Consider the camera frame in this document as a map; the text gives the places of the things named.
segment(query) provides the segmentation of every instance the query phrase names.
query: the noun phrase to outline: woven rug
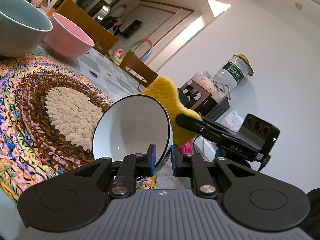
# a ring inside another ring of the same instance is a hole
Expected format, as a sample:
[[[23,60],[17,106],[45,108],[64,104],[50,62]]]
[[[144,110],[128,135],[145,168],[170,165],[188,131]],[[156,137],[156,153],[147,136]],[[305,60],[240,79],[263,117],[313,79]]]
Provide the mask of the woven rug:
[[[93,160],[89,147],[71,142],[72,131],[67,140],[53,124],[47,96],[55,88],[78,91],[102,114],[112,104],[85,77],[48,58],[0,59],[0,185],[14,201],[28,187]]]

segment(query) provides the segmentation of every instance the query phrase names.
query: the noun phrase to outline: bowl rim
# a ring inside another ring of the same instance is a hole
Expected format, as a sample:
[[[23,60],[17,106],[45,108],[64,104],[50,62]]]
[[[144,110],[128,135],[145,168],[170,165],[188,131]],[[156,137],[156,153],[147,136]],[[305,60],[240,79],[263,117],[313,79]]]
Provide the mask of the bowl rim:
[[[75,26],[77,26],[85,35],[87,35],[87,37],[92,41],[93,44],[89,44],[86,41],[84,41],[83,39],[79,38],[78,36],[74,35],[71,31],[69,31],[65,26],[63,26],[63,24],[61,22],[59,22],[59,20],[55,17],[56,15],[60,15],[61,17],[67,19],[69,22],[72,22]],[[56,20],[57,23],[60,24],[60,26],[62,26],[65,30],[67,30],[69,33],[71,33],[72,36],[76,37],[77,39],[81,40],[82,42],[84,42],[85,44],[89,45],[89,46],[94,46],[94,41],[93,39],[91,39],[91,37],[83,30],[81,29],[78,25],[76,25],[73,21],[69,20],[67,17],[63,16],[62,14],[59,14],[57,12],[54,12],[52,14],[52,17]]]
[[[37,10],[39,11],[39,13],[42,13],[42,14],[47,18],[47,20],[50,22],[50,20],[48,19],[48,17],[47,17],[42,11],[40,11],[36,6],[34,6],[33,4],[27,2],[26,0],[22,0],[22,1],[28,3],[29,5],[31,5],[31,6],[34,7],[35,9],[37,9]],[[13,22],[21,25],[21,26],[27,27],[27,28],[29,28],[29,29],[31,29],[31,30],[35,30],[35,31],[38,31],[38,32],[48,33],[48,32],[50,32],[50,31],[52,31],[52,29],[53,29],[53,25],[52,25],[51,22],[50,22],[50,25],[51,25],[50,30],[40,30],[40,29],[37,29],[37,28],[33,28],[33,27],[31,27],[31,26],[25,25],[25,24],[23,24],[23,23],[21,23],[21,22],[18,22],[18,21],[16,21],[16,20],[10,18],[9,16],[5,15],[5,14],[4,14],[3,12],[1,12],[1,11],[0,11],[0,14],[3,15],[4,17],[8,18],[9,20],[11,20],[11,21],[13,21]]]
[[[96,127],[94,128],[94,132],[93,132],[93,136],[92,136],[92,158],[95,160],[94,158],[94,152],[93,152],[93,139],[94,139],[94,135],[96,133],[96,130],[97,130],[97,127],[100,123],[100,121],[102,120],[102,118],[104,117],[104,115],[108,112],[108,110],[113,107],[114,105],[116,105],[117,103],[121,102],[122,100],[126,99],[126,98],[129,98],[129,97],[146,97],[146,98],[150,98],[154,101],[156,101],[156,103],[159,104],[159,106],[161,106],[162,110],[164,111],[164,114],[167,118],[167,124],[168,124],[168,138],[167,138],[167,143],[165,144],[165,148],[164,148],[164,151],[161,155],[161,157],[159,158],[159,160],[156,162],[156,165],[155,165],[155,168],[161,163],[161,161],[165,158],[166,154],[168,151],[170,151],[170,149],[168,149],[168,145],[169,145],[169,142],[170,142],[170,138],[173,136],[171,134],[171,123],[170,123],[170,118],[169,118],[169,115],[166,111],[166,109],[164,108],[164,106],[158,101],[156,100],[155,98],[151,97],[151,96],[147,96],[147,95],[141,95],[141,94],[138,94],[138,95],[130,95],[130,96],[126,96],[124,98],[121,98],[120,100],[116,101],[114,104],[112,104],[106,111],[105,113],[100,117]]]

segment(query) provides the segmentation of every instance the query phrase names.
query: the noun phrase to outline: metal screw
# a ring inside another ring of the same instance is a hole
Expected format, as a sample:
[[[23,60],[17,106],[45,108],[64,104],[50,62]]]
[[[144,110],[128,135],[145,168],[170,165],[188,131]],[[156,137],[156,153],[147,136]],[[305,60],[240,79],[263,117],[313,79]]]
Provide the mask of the metal screw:
[[[123,187],[123,186],[117,186],[117,187],[113,187],[112,188],[112,193],[115,194],[115,195],[124,195],[127,193],[127,188],[126,187]]]
[[[212,194],[216,192],[216,188],[211,185],[203,185],[200,187],[200,191],[204,194]]]

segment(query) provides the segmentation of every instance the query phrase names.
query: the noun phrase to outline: white bowl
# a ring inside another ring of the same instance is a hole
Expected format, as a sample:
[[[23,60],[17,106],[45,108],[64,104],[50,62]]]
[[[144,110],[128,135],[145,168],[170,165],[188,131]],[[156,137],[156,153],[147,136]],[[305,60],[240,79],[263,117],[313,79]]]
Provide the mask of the white bowl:
[[[145,154],[156,145],[156,171],[170,156],[173,136],[169,116],[154,98],[132,95],[114,103],[101,117],[94,131],[94,159],[109,156],[122,161],[126,155]]]
[[[47,16],[26,0],[0,0],[0,55],[31,53],[51,30]]]

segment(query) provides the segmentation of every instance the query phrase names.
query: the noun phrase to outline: chair backrest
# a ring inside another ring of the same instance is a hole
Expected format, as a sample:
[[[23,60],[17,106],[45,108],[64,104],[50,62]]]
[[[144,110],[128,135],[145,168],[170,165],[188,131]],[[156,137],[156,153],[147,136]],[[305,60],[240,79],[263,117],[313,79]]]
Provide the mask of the chair backrest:
[[[126,71],[144,87],[150,85],[158,76],[156,72],[154,72],[146,64],[144,64],[131,50],[129,50],[127,55],[125,55],[119,67]],[[132,69],[135,73],[142,76],[145,80],[141,80],[137,76],[133,75],[133,73],[131,73],[130,70],[127,70],[126,67]]]
[[[103,28],[99,23],[87,15],[72,0],[64,0],[57,13],[68,18],[89,35],[102,49],[95,47],[97,51],[105,55],[116,44],[118,38]]]

